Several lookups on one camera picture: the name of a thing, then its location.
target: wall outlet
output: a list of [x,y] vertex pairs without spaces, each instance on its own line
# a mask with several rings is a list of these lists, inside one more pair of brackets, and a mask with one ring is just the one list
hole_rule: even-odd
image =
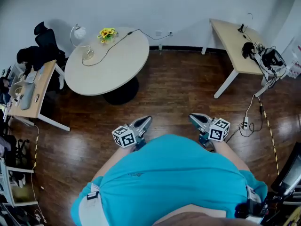
[[157,31],[156,31],[156,36],[162,36],[162,31],[157,30]]

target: tabletop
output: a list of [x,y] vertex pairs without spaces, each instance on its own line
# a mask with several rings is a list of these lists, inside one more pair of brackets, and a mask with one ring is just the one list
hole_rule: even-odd
[[[38,71],[34,83],[35,88],[32,94],[32,102],[30,107],[27,110],[21,110],[20,104],[16,106],[15,102],[12,103],[11,109],[9,110],[8,114],[13,116],[22,116],[22,117],[29,117],[29,118],[37,118],[38,114],[41,110],[44,95],[46,93],[51,75],[55,69],[56,61],[50,61],[44,64],[44,71],[43,74],[40,76],[40,71]],[[21,94],[24,94],[25,88],[21,89]],[[36,95],[39,94],[39,98],[37,102],[35,102]]]
[[[243,37],[243,34],[238,31],[241,26],[239,24],[233,24],[226,21],[210,19],[210,23],[213,29],[216,31],[218,37],[222,41],[233,68],[239,73],[249,74],[262,74],[259,66],[249,57],[244,58],[241,53],[241,49],[245,43],[249,42]],[[251,28],[246,29],[246,34],[250,37],[251,41],[261,43],[264,45],[263,39],[260,37],[257,31]]]
[[135,77],[143,68],[150,47],[141,31],[126,36],[134,30],[127,27],[116,28],[119,34],[112,43],[102,44],[97,34],[82,42],[81,46],[90,45],[95,52],[91,59],[84,61],[87,65],[99,62],[111,48],[103,61],[96,65],[84,66],[82,54],[87,48],[77,46],[69,56],[65,68],[65,80],[70,89],[86,96],[101,95],[119,88]]

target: round table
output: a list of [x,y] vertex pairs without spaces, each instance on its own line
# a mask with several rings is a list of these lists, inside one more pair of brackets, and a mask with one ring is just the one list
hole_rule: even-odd
[[[116,28],[118,36],[114,42],[102,44],[97,36],[82,42],[69,56],[65,67],[65,80],[74,92],[85,96],[102,95],[111,104],[126,103],[135,97],[139,83],[135,77],[144,66],[149,55],[149,43],[141,31],[128,35],[133,28]],[[94,56],[82,62],[82,54],[90,45]]]

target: flower bouquet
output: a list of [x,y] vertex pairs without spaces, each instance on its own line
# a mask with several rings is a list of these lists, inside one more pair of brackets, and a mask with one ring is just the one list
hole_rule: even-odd
[[114,28],[104,28],[99,32],[97,37],[101,40],[101,43],[107,43],[109,41],[113,42],[116,34],[118,34],[118,32]]

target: white cube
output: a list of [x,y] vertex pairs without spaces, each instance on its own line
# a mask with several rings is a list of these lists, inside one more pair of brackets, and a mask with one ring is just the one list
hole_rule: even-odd
[[131,129],[119,126],[112,131],[115,143],[123,148],[136,144],[134,132]]
[[208,139],[214,141],[223,141],[229,133],[230,122],[219,118],[213,125],[210,126]]

